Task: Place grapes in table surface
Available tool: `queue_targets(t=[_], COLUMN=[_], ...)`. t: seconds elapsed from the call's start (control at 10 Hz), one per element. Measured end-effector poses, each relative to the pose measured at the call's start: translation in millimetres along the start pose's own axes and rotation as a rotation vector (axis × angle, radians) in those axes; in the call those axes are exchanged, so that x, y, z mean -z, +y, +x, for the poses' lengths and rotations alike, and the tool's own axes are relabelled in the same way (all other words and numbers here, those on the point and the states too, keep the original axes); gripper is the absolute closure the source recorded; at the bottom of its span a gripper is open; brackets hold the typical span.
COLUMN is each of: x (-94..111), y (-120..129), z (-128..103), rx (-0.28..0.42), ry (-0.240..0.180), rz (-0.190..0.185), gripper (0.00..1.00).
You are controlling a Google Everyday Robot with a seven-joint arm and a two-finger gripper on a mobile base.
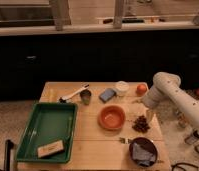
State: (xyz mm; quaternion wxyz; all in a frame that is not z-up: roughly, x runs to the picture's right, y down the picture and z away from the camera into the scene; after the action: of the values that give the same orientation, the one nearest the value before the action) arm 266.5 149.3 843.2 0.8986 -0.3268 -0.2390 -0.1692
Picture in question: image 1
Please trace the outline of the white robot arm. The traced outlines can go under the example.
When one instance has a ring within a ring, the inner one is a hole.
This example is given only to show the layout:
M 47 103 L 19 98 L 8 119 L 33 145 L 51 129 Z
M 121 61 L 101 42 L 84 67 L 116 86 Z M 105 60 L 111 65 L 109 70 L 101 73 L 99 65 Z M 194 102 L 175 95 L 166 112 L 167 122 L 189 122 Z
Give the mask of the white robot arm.
M 180 88 L 178 75 L 158 72 L 153 76 L 153 86 L 142 97 L 142 103 L 154 109 L 165 97 L 168 97 L 185 114 L 189 123 L 199 132 L 199 101 Z

